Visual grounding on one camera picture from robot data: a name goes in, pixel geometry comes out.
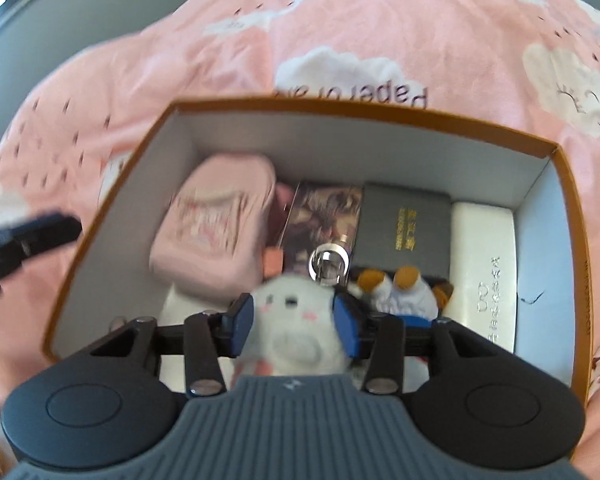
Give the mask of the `white dog plush black ears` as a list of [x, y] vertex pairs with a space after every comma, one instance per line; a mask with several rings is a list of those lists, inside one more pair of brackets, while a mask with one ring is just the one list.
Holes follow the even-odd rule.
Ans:
[[254, 322], [234, 375], [326, 375], [349, 360], [332, 320], [334, 291], [296, 274], [265, 281], [260, 243], [199, 248], [181, 240], [152, 246], [149, 267], [171, 290], [159, 321], [221, 313], [242, 292], [254, 301]]

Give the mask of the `bear plush blue outfit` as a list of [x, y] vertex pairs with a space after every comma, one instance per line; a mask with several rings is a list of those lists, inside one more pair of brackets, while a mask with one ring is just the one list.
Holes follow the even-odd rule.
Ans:
[[387, 315], [408, 327], [428, 328], [450, 302], [454, 286], [444, 278], [429, 283], [416, 266], [401, 266], [393, 274], [363, 269], [346, 291], [356, 299], [370, 330]]

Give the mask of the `pink pouch bag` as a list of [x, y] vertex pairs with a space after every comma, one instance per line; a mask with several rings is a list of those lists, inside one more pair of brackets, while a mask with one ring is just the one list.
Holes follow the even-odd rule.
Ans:
[[171, 200], [152, 242], [149, 269], [180, 292], [231, 300], [263, 281], [294, 191], [260, 154], [206, 158]]

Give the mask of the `dark grey small box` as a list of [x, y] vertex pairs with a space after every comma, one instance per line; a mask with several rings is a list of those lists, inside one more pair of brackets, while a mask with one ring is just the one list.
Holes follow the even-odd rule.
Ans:
[[367, 183], [352, 266], [387, 273], [414, 266], [425, 278], [446, 280], [450, 273], [451, 208], [446, 194]]

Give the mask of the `maroon card box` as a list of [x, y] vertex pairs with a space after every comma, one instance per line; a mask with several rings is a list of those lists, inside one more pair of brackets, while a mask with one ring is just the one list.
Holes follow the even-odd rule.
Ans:
[[323, 244], [338, 244], [351, 255], [362, 199], [360, 186], [300, 182], [279, 240], [283, 270], [307, 274], [310, 255]]

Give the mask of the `white glasses case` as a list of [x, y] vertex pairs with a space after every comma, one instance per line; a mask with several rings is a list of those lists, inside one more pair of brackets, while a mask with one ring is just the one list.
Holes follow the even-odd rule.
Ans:
[[513, 211], [457, 202], [452, 206], [449, 281], [442, 314], [512, 352], [517, 321]]

